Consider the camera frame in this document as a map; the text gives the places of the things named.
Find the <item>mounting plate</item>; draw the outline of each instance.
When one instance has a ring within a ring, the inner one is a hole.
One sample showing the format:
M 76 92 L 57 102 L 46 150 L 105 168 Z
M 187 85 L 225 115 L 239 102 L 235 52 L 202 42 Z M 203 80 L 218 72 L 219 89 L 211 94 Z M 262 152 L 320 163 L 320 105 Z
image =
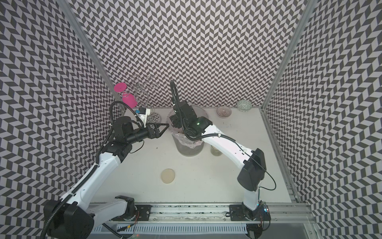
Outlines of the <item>mounting plate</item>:
M 261 217 L 263 221 L 270 220 L 270 215 L 269 213 L 266 213 L 264 211 L 263 205 L 259 205 L 259 210 L 254 220 L 249 220 L 244 215 L 244 210 L 242 205 L 232 204 L 232 205 L 229 205 L 229 208 L 230 208 L 230 212 L 227 213 L 227 215 L 230 214 L 231 221 L 261 221 Z
M 150 211 L 152 206 L 147 204 L 147 205 L 135 205 L 135 207 L 137 208 L 136 215 L 138 215 L 138 212 L 139 212 L 137 221 L 148 221 L 150 218 Z M 126 220 L 123 216 L 117 216 L 113 218 L 112 221 L 126 221 Z

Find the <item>bowl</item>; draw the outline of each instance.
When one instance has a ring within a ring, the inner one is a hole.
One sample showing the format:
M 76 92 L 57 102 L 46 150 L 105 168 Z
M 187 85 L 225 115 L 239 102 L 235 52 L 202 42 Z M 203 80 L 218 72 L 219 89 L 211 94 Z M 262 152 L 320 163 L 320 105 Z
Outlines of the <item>bowl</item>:
M 220 106 L 216 109 L 216 113 L 220 118 L 225 119 L 232 114 L 232 110 L 226 106 Z
M 252 109 L 252 104 L 250 101 L 246 101 L 246 100 L 240 100 L 238 103 L 237 103 L 237 108 L 239 111 L 242 111 L 242 112 L 247 112 L 249 111 L 250 109 Z

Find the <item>metal corner post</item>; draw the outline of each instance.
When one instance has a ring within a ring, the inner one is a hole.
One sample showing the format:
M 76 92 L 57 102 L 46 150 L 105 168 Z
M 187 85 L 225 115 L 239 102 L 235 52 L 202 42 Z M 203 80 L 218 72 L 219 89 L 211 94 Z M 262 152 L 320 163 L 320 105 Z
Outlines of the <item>metal corner post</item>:
M 306 8 L 304 9 L 300 20 L 298 21 L 296 30 L 292 36 L 292 39 L 290 40 L 288 48 L 286 49 L 285 55 L 283 59 L 281 60 L 281 64 L 276 72 L 276 76 L 270 85 L 269 91 L 267 95 L 265 96 L 263 104 L 261 105 L 262 110 L 265 110 L 267 108 L 270 100 L 272 99 L 273 94 L 276 91 L 276 88 L 281 80 L 281 77 L 283 76 L 283 73 L 288 65 L 288 62 L 290 58 L 292 57 L 292 54 L 295 51 L 295 48 L 298 42 L 300 41 L 300 37 L 303 34 L 305 26 L 308 23 L 310 16 L 313 14 L 313 10 L 316 7 L 317 3 L 318 3 L 318 0 L 308 0 L 306 4 Z
M 91 45 L 89 39 L 85 35 L 82 27 L 77 21 L 76 16 L 74 15 L 74 12 L 72 11 L 69 3 L 67 0 L 56 0 L 57 4 L 61 8 L 62 12 L 64 13 L 65 17 L 67 18 L 68 22 L 70 23 L 70 26 L 73 28 L 74 32 L 76 33 L 80 43 L 84 46 L 86 52 L 89 54 L 90 59 L 94 62 L 94 65 L 96 66 L 98 72 L 101 74 L 102 79 L 104 80 L 107 88 L 109 89 L 111 95 L 114 97 L 115 100 L 120 101 L 121 96 L 114 91 L 113 83 L 107 74 L 104 66 L 102 65 L 101 61 L 99 60 L 93 46 Z
M 264 99 L 264 102 L 260 108 L 260 113 L 262 116 L 262 119 L 264 121 L 264 125 L 266 127 L 266 130 L 268 132 L 269 139 L 271 141 L 272 147 L 274 149 L 279 167 L 281 169 L 281 172 L 283 174 L 285 183 L 288 188 L 290 188 L 293 191 L 293 194 L 295 195 L 295 199 L 297 202 L 301 202 L 301 198 L 298 195 L 297 188 L 295 184 L 293 183 L 292 176 L 290 174 L 290 171 L 288 170 L 286 160 L 284 158 L 284 155 L 281 151 L 280 145 L 277 141 L 276 135 L 273 132 L 272 126 L 268 120 L 268 116 L 265 112 L 265 109 L 267 108 L 268 104 L 270 103 L 279 83 L 281 80 L 281 77 L 283 76 L 283 73 L 293 55 L 293 52 L 295 51 L 295 48 L 297 47 L 297 44 L 300 41 L 301 35 L 303 34 L 305 27 L 307 23 L 309 22 L 309 19 L 311 15 L 313 14 L 313 10 L 315 9 L 316 5 L 318 3 L 318 0 L 308 0 L 306 4 L 306 8 L 303 11 L 303 14 L 297 24 L 296 30 L 292 36 L 292 39 L 288 45 L 288 48 L 286 49 L 285 55 L 281 61 L 280 67 L 277 70 L 276 76 L 272 81 L 272 84 L 269 88 L 269 91 Z

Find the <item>plastic bag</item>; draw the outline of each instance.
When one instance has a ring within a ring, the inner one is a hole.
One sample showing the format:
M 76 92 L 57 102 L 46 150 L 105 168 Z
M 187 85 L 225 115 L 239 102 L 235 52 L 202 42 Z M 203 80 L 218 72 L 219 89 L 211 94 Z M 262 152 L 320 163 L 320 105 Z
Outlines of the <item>plastic bag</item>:
M 197 117 L 204 116 L 208 119 L 208 114 L 202 107 L 196 106 L 194 104 L 192 104 L 191 106 L 194 109 Z M 168 128 L 168 130 L 171 132 L 171 134 L 179 141 L 179 143 L 189 148 L 195 148 L 201 145 L 203 141 L 201 140 L 191 141 L 183 134 L 183 130 L 181 128 L 174 128 L 172 126 L 170 116 L 174 114 L 175 114 L 174 109 L 172 109 L 167 116 L 167 123 L 170 124 L 170 127 Z

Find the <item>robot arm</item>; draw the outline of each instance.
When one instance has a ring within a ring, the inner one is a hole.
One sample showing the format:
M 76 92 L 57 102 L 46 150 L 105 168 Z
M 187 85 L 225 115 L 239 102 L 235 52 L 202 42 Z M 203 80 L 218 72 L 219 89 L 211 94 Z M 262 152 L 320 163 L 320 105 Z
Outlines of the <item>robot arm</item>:
M 123 196 L 95 208 L 88 207 L 102 183 L 130 153 L 132 144 L 145 138 L 159 138 L 169 127 L 168 124 L 144 122 L 138 129 L 133 129 L 132 121 L 127 116 L 120 117 L 113 123 L 115 140 L 103 146 L 99 152 L 98 163 L 94 163 L 60 200 L 47 201 L 44 206 L 46 228 L 44 226 L 41 238 L 45 238 L 45 234 L 48 233 L 55 238 L 82 239 L 86 238 L 94 227 L 114 217 L 135 216 L 134 199 Z
M 201 135 L 213 133 L 223 134 L 215 125 L 209 125 Z M 264 170 L 260 165 L 266 170 L 264 153 L 260 149 L 253 151 L 219 136 L 202 140 L 221 151 L 241 169 L 237 180 L 244 187 L 243 204 L 251 211 L 255 211 L 259 205 L 259 186 L 264 179 Z
M 214 146 L 229 157 L 241 169 L 237 180 L 244 187 L 244 213 L 249 219 L 254 219 L 259 206 L 259 187 L 264 179 L 266 165 L 264 153 L 255 151 L 238 144 L 226 136 L 210 120 L 197 117 L 192 106 L 186 101 L 180 101 L 174 81 L 170 81 L 173 109 L 175 114 L 170 116 L 172 125 L 182 128 L 190 140 L 203 140 Z

